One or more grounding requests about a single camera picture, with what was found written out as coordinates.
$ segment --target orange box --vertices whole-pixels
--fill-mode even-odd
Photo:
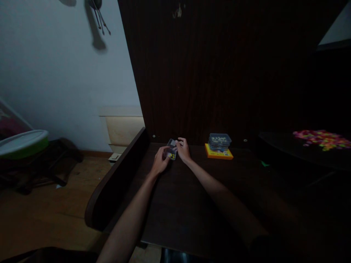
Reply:
[[[221,152],[219,150],[212,151],[208,146],[208,144],[205,144],[205,150],[206,150],[207,158],[225,159],[225,160],[232,160],[234,158],[229,149],[224,152]]]

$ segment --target wooden floor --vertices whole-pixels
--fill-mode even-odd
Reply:
[[[36,188],[30,195],[0,194],[0,261],[41,247],[90,250],[102,238],[88,228],[84,212],[91,193],[111,168],[107,159],[86,157],[65,187]]]

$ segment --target wooden board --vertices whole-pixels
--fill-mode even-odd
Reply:
[[[143,117],[105,117],[110,144],[128,146],[145,126]]]
[[[346,2],[119,0],[151,142],[292,130],[293,83]]]

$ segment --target finger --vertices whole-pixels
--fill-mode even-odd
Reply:
[[[169,146],[162,146],[162,147],[160,147],[160,148],[158,149],[156,155],[159,154],[159,153],[162,153],[162,152],[163,152],[165,149],[167,149],[167,148],[169,148]]]
[[[185,138],[178,137],[178,140],[181,140],[181,141],[183,141],[184,143],[187,143]]]
[[[168,164],[169,160],[170,160],[170,157],[167,157],[166,159],[164,159],[163,162],[164,162],[165,164]]]

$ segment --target desk surface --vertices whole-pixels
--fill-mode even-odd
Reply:
[[[111,232],[150,171],[163,144],[151,143],[106,232]],[[243,182],[259,179],[262,168],[253,154],[231,149],[233,160],[208,159],[204,146],[190,146],[194,161],[237,193]],[[240,238],[220,214],[192,171],[177,156],[155,184],[142,242],[210,259],[235,258],[246,253]]]

